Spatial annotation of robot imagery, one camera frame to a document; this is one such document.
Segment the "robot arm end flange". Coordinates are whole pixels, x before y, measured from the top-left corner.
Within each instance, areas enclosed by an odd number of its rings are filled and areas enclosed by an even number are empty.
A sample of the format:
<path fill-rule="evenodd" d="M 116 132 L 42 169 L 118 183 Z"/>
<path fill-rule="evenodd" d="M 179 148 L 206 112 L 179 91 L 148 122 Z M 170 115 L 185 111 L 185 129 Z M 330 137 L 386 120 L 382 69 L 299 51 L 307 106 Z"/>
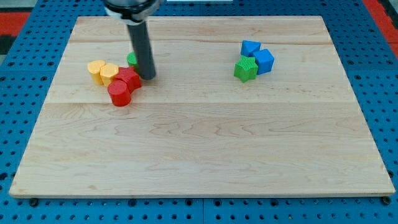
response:
<path fill-rule="evenodd" d="M 107 15 L 129 26 L 143 23 L 163 2 L 164 0 L 103 0 Z"/>

